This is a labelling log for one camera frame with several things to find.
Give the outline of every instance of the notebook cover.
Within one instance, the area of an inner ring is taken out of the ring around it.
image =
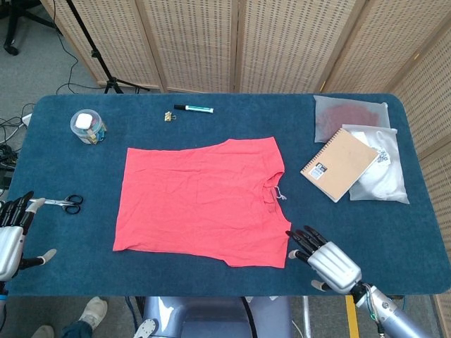
[[[340,128],[301,174],[337,202],[377,157],[376,150]]]

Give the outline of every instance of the robotic hand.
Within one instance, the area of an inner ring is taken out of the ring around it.
[[[287,231],[301,250],[288,254],[309,264],[324,282],[312,281],[312,286],[321,291],[332,289],[339,294],[351,294],[358,308],[364,308],[376,322],[379,336],[385,333],[392,338],[430,337],[418,327],[407,314],[375,286],[362,282],[360,267],[338,246],[327,241],[315,229],[305,226],[305,231]]]
[[[15,277],[19,270],[43,265],[55,255],[52,249],[43,256],[23,258],[25,237],[31,226],[37,209],[45,199],[38,199],[27,207],[33,192],[15,201],[1,202],[0,208],[0,313],[3,312],[8,291],[5,284]]]

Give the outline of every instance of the blue table mat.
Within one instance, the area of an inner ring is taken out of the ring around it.
[[[360,267],[364,281],[386,294],[432,294],[450,287],[450,264],[424,183],[404,108],[391,94],[329,96],[386,102],[398,129],[410,205],[385,201],[333,203],[299,173],[322,147],[314,144],[310,94],[148,94],[46,96],[35,107],[10,189],[14,199],[85,198],[77,215],[43,206],[25,243],[25,256],[56,248],[46,265],[8,283],[14,295],[242,296],[318,294],[316,273],[299,260],[285,269],[231,268],[212,258],[175,253],[113,252],[128,147],[190,149],[229,138],[274,136],[285,174],[280,201],[293,228],[311,225]],[[174,111],[173,104],[214,108],[214,114]],[[104,119],[106,139],[83,144],[70,118],[90,108]],[[177,119],[163,121],[172,111]],[[289,250],[296,246],[290,241]]]

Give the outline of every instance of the red t-shirt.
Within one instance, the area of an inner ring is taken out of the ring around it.
[[[113,250],[171,252],[283,268],[276,141],[229,139],[180,151],[129,148]]]

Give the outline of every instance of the scissors blade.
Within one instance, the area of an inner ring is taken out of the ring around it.
[[[36,202],[36,199],[30,199],[30,202]],[[54,206],[72,206],[73,204],[71,202],[67,201],[56,201],[54,199],[46,199],[45,204],[51,204]]]

